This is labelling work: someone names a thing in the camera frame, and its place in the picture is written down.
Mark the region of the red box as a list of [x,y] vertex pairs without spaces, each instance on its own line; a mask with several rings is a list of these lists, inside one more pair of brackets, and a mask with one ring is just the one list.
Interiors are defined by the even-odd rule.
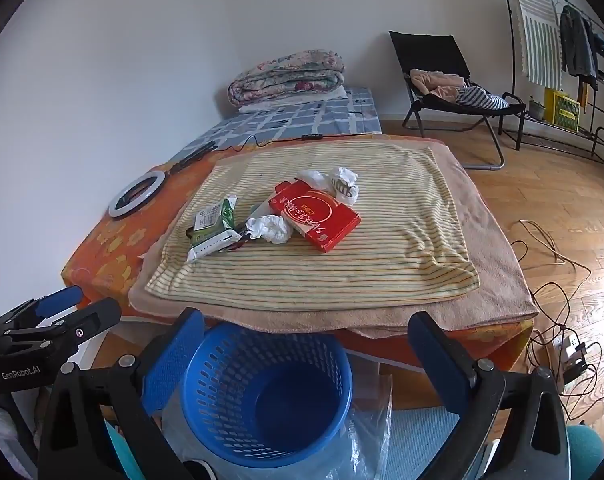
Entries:
[[333,250],[360,225],[360,215],[350,206],[301,180],[278,184],[268,204],[321,252]]

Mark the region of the yellow striped towel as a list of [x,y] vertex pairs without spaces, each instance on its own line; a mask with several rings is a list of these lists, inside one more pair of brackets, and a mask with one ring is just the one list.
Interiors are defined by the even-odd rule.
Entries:
[[[188,237],[232,200],[292,226],[197,257]],[[481,285],[454,198],[430,148],[383,140],[294,144],[218,162],[178,216],[145,289],[165,300],[255,310],[418,306]]]

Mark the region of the white tissue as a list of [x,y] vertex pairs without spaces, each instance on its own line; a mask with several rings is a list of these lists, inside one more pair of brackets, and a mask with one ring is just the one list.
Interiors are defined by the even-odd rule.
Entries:
[[286,244],[293,234],[290,224],[277,214],[249,218],[246,230],[252,240],[265,240],[274,245]]

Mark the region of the clothes on chair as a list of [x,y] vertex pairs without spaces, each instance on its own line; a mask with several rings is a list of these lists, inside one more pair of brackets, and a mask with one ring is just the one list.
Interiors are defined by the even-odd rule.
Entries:
[[480,110],[504,110],[509,106],[505,99],[459,75],[413,68],[409,72],[409,78],[422,96],[435,96],[446,102]]

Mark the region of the orange floral bed sheet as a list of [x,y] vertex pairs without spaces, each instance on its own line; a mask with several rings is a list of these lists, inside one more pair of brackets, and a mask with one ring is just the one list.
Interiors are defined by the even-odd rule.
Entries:
[[[149,248],[163,234],[168,234],[188,200],[198,191],[212,169],[223,162],[247,162],[258,154],[257,148],[240,153],[215,152],[206,155],[168,181],[149,205],[122,220],[102,218],[72,255],[61,272],[67,285],[81,287],[86,304],[104,297],[114,298],[127,320],[168,323],[155,316],[138,314],[128,302],[128,292],[135,284]],[[446,330],[475,358],[487,356],[501,368],[511,368],[518,361],[533,330],[534,318],[523,322],[478,326],[466,330]],[[349,349],[369,354],[374,359],[396,361],[402,367],[416,364],[413,356],[402,358],[400,342],[406,325],[384,338],[368,338],[354,330],[327,330],[335,333]]]

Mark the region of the green white carton pack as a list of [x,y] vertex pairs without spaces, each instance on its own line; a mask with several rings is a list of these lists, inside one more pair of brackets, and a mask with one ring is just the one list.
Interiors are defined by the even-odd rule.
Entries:
[[236,195],[227,196],[195,214],[194,224],[186,232],[190,241],[188,263],[195,263],[241,240],[235,223],[236,203]]

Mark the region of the black clothes rack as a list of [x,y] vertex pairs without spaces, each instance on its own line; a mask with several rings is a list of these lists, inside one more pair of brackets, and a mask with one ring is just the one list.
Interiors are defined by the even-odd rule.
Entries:
[[524,100],[515,128],[505,131],[516,150],[541,148],[604,166],[604,56],[590,49],[596,73],[571,73],[564,40],[576,29],[602,40],[604,24],[571,0],[505,0],[510,41],[509,99],[523,78],[536,91]]

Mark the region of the striped hanging cloth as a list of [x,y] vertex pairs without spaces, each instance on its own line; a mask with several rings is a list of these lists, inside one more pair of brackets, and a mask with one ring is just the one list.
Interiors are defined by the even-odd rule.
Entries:
[[522,72],[531,84],[560,90],[562,57],[552,0],[512,0],[518,18]]

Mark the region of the beige towel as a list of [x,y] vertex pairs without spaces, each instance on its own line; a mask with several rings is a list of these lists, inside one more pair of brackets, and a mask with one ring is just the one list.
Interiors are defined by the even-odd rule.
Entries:
[[165,300],[145,290],[160,263],[161,249],[168,240],[163,234],[149,248],[128,302],[138,314],[163,321],[176,318],[187,307],[208,318],[233,322],[269,333],[317,333],[354,330],[368,338],[384,338],[397,332],[414,313],[425,310],[446,330],[523,322],[537,315],[520,264],[492,212],[451,150],[434,139],[411,136],[368,136],[402,148],[431,148],[450,187],[465,235],[471,262],[479,271],[481,286],[467,295],[425,306],[351,309],[337,311],[277,312],[204,304],[201,301]]

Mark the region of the clear plastic bag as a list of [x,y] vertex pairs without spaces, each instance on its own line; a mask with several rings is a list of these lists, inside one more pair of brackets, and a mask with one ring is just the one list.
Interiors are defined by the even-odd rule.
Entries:
[[252,469],[215,456],[189,429],[178,392],[162,412],[162,434],[180,460],[202,460],[219,479],[381,479],[389,452],[392,379],[378,364],[358,356],[349,361],[354,385],[349,415],[326,446],[300,463]]

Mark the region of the blue plastic laundry basket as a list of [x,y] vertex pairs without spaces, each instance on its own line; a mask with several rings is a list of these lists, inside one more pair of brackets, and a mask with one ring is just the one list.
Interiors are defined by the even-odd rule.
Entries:
[[326,334],[268,334],[222,323],[206,332],[180,385],[199,442],[226,462],[285,467],[338,434],[353,397],[340,342]]

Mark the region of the dark hanging jacket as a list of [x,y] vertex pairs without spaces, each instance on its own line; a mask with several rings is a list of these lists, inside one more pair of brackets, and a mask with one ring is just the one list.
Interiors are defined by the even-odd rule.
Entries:
[[597,58],[590,23],[573,6],[566,4],[559,21],[562,68],[582,84],[597,89]]

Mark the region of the white paper printed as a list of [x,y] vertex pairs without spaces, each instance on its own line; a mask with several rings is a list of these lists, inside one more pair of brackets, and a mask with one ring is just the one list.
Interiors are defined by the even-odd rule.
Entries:
[[348,206],[355,205],[360,194],[357,185],[358,175],[345,167],[334,167],[328,172],[305,169],[299,171],[296,178],[314,190],[328,193],[339,203]]

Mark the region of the yellow crate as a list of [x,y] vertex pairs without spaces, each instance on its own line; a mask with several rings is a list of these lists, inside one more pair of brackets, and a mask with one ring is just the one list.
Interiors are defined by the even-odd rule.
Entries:
[[546,88],[544,93],[544,121],[564,130],[578,132],[581,107],[564,92]]

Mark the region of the black folding chair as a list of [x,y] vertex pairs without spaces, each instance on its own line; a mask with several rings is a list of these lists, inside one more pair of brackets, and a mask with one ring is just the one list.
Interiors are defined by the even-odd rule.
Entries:
[[424,110],[473,116],[477,125],[485,125],[495,146],[498,161],[492,164],[467,164],[467,170],[497,171],[506,159],[498,137],[503,134],[504,118],[522,119],[526,104],[515,93],[500,96],[472,80],[470,70],[455,38],[451,35],[415,35],[390,32],[392,46],[406,84],[409,109],[402,121],[408,130],[425,136],[427,128],[421,119]]

